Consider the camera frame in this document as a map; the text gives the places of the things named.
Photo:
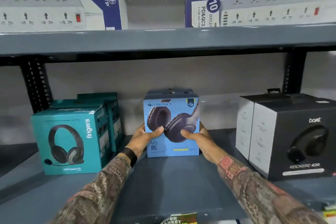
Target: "headset with microphone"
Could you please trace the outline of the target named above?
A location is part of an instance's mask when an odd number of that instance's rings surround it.
[[[165,129],[164,134],[170,141],[182,143],[187,139],[181,135],[181,130],[184,129],[190,133],[195,132],[199,118],[200,105],[198,100],[192,114],[179,113],[172,120],[170,110],[167,107],[153,107],[147,118],[147,126],[152,131],[163,126]]]
[[[61,146],[55,145],[55,134],[56,134],[56,131],[60,128],[65,128],[66,130],[68,130],[76,141],[76,147],[71,148],[68,152],[66,152]],[[45,164],[63,167],[63,166],[72,166],[72,165],[84,163],[83,140],[81,136],[79,135],[79,133],[73,127],[69,125],[53,126],[49,132],[48,143],[49,143],[53,158],[61,164],[65,164],[65,163],[69,163],[69,164],[67,165],[53,164],[53,162],[50,159],[45,159],[44,160]]]
[[[305,146],[304,152],[307,156],[310,157],[317,157],[323,154],[323,151],[327,145],[329,130],[322,124],[319,124],[305,129],[297,137],[294,138],[291,148],[287,152],[288,159],[290,161],[298,164],[306,159],[305,154],[303,154],[303,152],[299,150],[296,145],[302,140],[304,136],[315,130],[323,130],[324,132],[322,135],[314,136],[313,138],[311,138]]]

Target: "shelf post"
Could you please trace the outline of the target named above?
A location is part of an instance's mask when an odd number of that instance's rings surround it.
[[[33,112],[48,109],[53,96],[44,63],[37,58],[23,59],[20,62],[20,68]]]
[[[307,52],[293,50],[287,53],[283,76],[283,94],[298,94],[301,91],[303,70]]]

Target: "floral sleeve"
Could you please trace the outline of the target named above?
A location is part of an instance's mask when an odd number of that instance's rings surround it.
[[[288,193],[226,155],[218,172],[254,224],[327,224]]]
[[[99,172],[95,181],[65,203],[49,224],[109,223],[130,170],[127,160],[116,156]]]

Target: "cardboard box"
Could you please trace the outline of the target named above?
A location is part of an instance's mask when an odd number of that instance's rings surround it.
[[[125,0],[1,0],[0,32],[127,29]]]
[[[108,133],[110,135],[112,152],[116,152],[124,140],[124,129],[120,118],[117,93],[77,94],[77,99],[93,102],[102,101],[104,103],[107,111]]]
[[[174,89],[148,91],[143,100],[145,131],[152,132],[160,126],[164,133],[147,145],[148,157],[198,155],[199,148],[193,140],[181,135],[185,129],[192,133],[200,130],[200,100],[192,91]]]
[[[336,101],[254,104],[249,162],[271,181],[335,175]]]
[[[236,148],[248,160],[250,155],[250,142],[252,132],[252,120],[254,105],[256,103],[287,101],[291,98],[281,94],[280,89],[269,89],[268,94],[240,96],[239,109],[237,115]]]
[[[96,173],[109,162],[104,107],[50,108],[31,120],[46,175]]]
[[[186,0],[186,27],[314,24],[336,21],[336,0]]]

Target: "person's right hand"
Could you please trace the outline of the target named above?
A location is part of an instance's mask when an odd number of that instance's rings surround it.
[[[207,129],[203,124],[199,123],[199,133],[190,133],[184,129],[181,130],[181,135],[187,139],[195,140],[198,147],[204,154],[204,157],[216,165],[219,164],[222,157],[226,156],[227,153],[218,147],[212,140]]]

